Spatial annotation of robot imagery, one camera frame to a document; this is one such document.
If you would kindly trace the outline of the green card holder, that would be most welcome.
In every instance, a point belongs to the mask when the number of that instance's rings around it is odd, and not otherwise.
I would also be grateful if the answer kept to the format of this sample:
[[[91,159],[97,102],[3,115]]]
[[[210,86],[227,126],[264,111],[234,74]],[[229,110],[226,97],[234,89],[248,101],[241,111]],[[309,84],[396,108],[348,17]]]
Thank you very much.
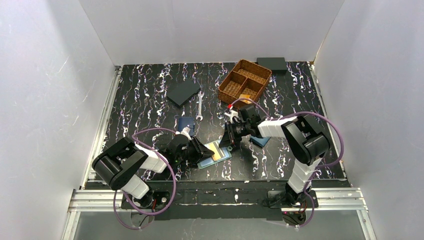
[[[213,151],[213,155],[209,158],[201,160],[197,164],[198,169],[205,169],[214,164],[220,163],[232,157],[231,152],[226,147],[219,147],[220,139],[207,143],[205,146]]]

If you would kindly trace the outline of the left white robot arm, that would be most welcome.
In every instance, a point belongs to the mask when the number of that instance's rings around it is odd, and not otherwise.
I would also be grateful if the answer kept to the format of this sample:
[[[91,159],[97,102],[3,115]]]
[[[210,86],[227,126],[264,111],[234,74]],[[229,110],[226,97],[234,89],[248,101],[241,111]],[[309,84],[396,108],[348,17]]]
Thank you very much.
[[[136,144],[129,137],[124,137],[98,155],[91,168],[109,186],[110,189],[122,190],[137,200],[143,200],[153,192],[139,177],[139,169],[161,174],[168,168],[188,161],[197,165],[210,158],[214,151],[207,148],[196,137],[176,134],[171,141],[158,152]]]

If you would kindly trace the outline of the brown credit card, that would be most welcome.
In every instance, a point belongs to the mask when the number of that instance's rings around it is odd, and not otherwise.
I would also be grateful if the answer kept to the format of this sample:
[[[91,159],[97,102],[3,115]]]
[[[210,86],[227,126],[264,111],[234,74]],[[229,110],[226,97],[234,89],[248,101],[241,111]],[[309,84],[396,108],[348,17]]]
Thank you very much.
[[[238,99],[240,102],[243,102],[245,104],[252,104],[249,94],[241,94]]]

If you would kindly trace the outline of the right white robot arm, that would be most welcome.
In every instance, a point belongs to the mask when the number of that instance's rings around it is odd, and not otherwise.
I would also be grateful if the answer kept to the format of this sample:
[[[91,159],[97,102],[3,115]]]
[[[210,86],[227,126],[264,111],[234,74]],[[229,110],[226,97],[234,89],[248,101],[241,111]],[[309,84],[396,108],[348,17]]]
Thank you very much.
[[[317,118],[324,116],[314,112],[297,112],[271,118],[261,117],[253,105],[232,110],[225,123],[219,147],[235,147],[244,136],[256,138],[284,138],[295,157],[292,174],[285,185],[287,197],[298,198],[309,189],[316,167],[330,149],[331,141],[319,125]]]

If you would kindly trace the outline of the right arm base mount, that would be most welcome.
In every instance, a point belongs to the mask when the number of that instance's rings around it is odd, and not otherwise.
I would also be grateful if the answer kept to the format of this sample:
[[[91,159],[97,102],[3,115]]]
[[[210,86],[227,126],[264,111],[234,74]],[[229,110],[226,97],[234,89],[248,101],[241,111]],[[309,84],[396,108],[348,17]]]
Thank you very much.
[[[308,195],[304,192],[270,190],[261,205],[269,209],[280,209],[285,225],[294,228],[305,225],[310,219],[307,217],[307,210],[312,211],[319,207],[316,192],[313,190]]]

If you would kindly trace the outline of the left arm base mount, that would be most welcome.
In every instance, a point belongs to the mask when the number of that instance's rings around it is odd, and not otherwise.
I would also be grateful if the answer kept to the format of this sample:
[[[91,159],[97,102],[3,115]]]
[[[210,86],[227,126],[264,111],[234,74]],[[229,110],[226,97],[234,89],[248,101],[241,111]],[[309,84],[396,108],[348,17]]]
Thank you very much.
[[[134,198],[132,195],[128,195],[129,200],[125,196],[122,197],[121,208],[132,209],[130,202],[142,210],[159,211],[163,209],[171,199],[171,193],[169,191],[153,191],[146,193],[141,199]]]

